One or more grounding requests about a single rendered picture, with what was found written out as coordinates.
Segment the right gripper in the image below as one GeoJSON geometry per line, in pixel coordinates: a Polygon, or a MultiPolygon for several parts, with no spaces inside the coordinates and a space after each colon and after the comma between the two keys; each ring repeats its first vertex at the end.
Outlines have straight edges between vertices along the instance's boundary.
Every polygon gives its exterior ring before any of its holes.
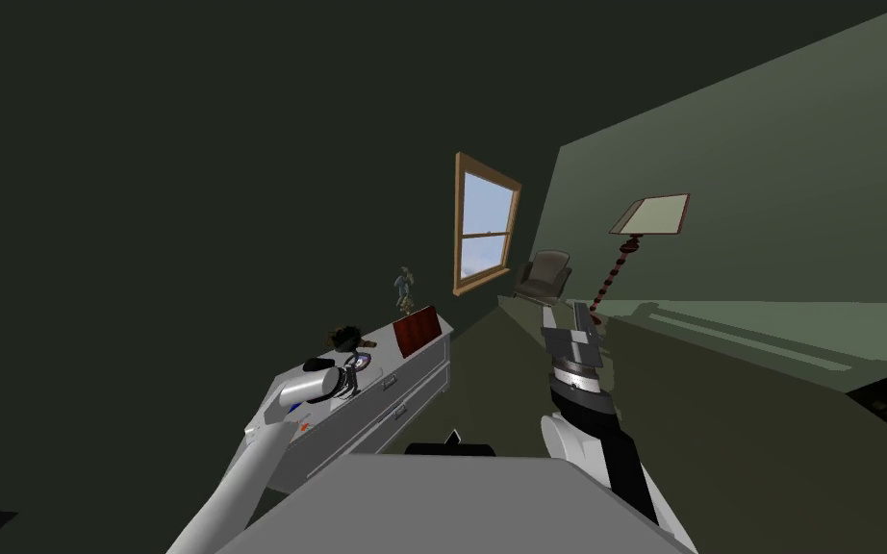
{"type": "Polygon", "coordinates": [[[572,304],[575,330],[558,328],[550,306],[542,307],[541,334],[545,351],[553,358],[588,367],[603,367],[601,338],[588,306],[572,304]]]}

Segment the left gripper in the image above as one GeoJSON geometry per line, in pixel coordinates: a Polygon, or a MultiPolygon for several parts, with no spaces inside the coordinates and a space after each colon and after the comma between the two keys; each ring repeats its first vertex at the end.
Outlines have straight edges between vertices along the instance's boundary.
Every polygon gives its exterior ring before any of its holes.
{"type": "Polygon", "coordinates": [[[354,352],[343,365],[344,383],[339,397],[354,396],[360,392],[358,372],[364,370],[371,362],[371,356],[364,352],[354,352]]]}

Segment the white dresser with drawers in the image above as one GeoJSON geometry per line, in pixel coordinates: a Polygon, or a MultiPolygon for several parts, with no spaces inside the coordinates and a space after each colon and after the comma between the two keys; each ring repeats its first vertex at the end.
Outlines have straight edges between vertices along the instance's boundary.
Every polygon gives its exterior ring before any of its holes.
{"type": "Polygon", "coordinates": [[[376,454],[416,414],[449,386],[451,327],[431,306],[417,309],[412,271],[403,267],[394,285],[403,317],[369,333],[353,326],[330,334],[331,350],[278,375],[266,398],[294,369],[316,371],[344,365],[354,352],[371,356],[384,375],[352,398],[312,401],[291,407],[289,419],[301,423],[267,486],[289,495],[334,460],[346,454],[376,454]]]}

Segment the wooden framed window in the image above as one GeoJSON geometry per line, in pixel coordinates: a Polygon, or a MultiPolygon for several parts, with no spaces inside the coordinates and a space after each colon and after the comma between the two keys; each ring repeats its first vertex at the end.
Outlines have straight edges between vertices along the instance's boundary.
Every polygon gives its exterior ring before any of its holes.
{"type": "Polygon", "coordinates": [[[455,155],[454,295],[509,272],[520,194],[516,180],[466,153],[455,155]]]}

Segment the floor lamp with pale shade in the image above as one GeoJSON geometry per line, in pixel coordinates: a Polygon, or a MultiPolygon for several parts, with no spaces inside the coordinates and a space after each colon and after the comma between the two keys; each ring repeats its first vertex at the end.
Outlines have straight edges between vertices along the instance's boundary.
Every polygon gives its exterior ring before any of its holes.
{"type": "Polygon", "coordinates": [[[589,315],[594,325],[601,324],[601,318],[596,315],[596,310],[620,273],[626,259],[639,249],[640,239],[645,235],[679,235],[686,218],[690,197],[689,193],[681,193],[642,198],[633,202],[613,225],[609,233],[611,235],[625,235],[627,240],[619,247],[620,254],[615,265],[603,281],[592,306],[589,308],[589,315]]]}

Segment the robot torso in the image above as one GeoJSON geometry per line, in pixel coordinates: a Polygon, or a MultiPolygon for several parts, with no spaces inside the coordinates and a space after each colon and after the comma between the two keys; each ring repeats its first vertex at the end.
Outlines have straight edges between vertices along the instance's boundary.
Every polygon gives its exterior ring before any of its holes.
{"type": "Polygon", "coordinates": [[[216,554],[695,554],[561,459],[332,462],[216,554]]]}

